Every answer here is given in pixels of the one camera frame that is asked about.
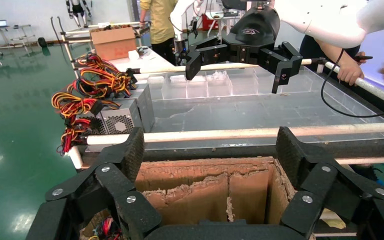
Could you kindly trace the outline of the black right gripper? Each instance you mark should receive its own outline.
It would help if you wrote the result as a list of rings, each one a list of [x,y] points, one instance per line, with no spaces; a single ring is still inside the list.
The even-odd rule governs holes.
[[[185,78],[191,81],[202,66],[226,61],[259,65],[274,75],[271,93],[276,94],[279,86],[287,85],[290,77],[299,73],[303,60],[287,41],[274,47],[279,29],[280,17],[274,8],[252,7],[222,37],[222,44],[213,36],[190,46]]]

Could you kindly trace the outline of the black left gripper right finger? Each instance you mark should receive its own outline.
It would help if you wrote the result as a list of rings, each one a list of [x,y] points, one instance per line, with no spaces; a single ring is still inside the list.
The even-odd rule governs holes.
[[[324,209],[357,226],[357,236],[384,236],[384,187],[341,166],[320,146],[281,126],[277,160],[296,189],[281,224],[302,236],[314,232]]]

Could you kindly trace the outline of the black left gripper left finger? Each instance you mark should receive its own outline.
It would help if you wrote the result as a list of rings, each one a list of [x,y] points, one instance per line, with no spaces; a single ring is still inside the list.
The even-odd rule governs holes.
[[[48,190],[46,203],[63,202],[67,222],[78,231],[107,209],[129,238],[144,239],[162,222],[135,187],[144,144],[143,129],[134,127],[126,141],[105,147],[91,166]]]

